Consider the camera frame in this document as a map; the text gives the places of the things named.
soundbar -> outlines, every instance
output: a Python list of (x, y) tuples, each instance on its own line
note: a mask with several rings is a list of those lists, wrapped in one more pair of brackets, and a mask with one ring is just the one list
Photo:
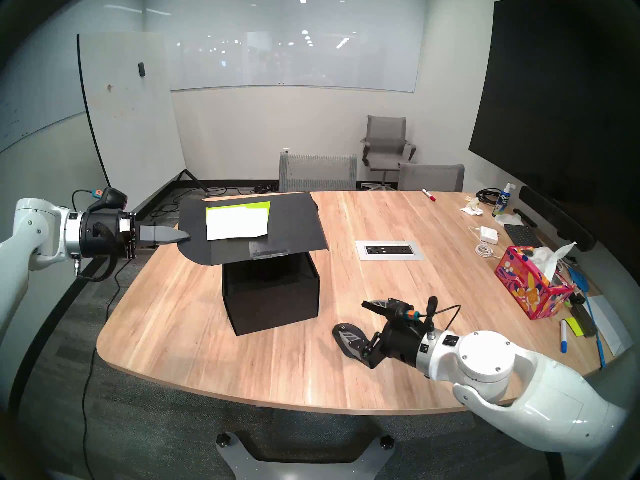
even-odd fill
[(567, 241), (575, 241), (578, 249), (583, 253), (590, 251), (596, 244), (596, 238), (591, 232), (576, 222), (562, 210), (555, 201), (545, 198), (526, 185), (518, 194), (523, 203), (531, 206), (542, 218), (555, 227), (558, 237)]

screw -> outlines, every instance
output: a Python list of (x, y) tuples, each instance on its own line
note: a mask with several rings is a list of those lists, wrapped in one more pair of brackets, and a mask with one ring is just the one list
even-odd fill
[(231, 442), (231, 437), (226, 433), (219, 433), (216, 437), (216, 444), (220, 447), (226, 447)]

whiteboard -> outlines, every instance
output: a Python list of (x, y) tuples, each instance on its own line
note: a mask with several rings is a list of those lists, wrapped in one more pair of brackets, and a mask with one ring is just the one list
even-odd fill
[(129, 197), (130, 211), (185, 168), (165, 40), (160, 34), (101, 32), (80, 34), (79, 44), (98, 153), (109, 184)]
[(79, 0), (39, 27), (0, 75), (0, 152), (25, 136), (85, 110), (76, 35), (142, 31), (143, 0)]
[(172, 90), (278, 84), (415, 89), (426, 0), (145, 3), (155, 12), (146, 14), (145, 30), (166, 36)]

spray bottle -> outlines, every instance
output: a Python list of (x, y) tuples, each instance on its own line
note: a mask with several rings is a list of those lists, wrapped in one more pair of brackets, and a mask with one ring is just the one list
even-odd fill
[(511, 197), (511, 190), (515, 188), (516, 186), (514, 184), (511, 184), (510, 182), (504, 187), (504, 191), (500, 193), (498, 199), (495, 202), (493, 213), (491, 213), (492, 216), (504, 214), (505, 210), (507, 209), (509, 197)]

whiteboard marker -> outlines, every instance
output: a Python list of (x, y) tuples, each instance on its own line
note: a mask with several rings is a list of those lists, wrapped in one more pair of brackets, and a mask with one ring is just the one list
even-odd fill
[(567, 320), (560, 321), (560, 352), (567, 352)]
[(427, 196), (431, 201), (435, 201), (436, 198), (434, 198), (433, 196), (431, 196), (431, 194), (429, 193), (429, 191), (427, 191), (427, 189), (423, 189), (422, 192), (424, 193), (425, 196)]

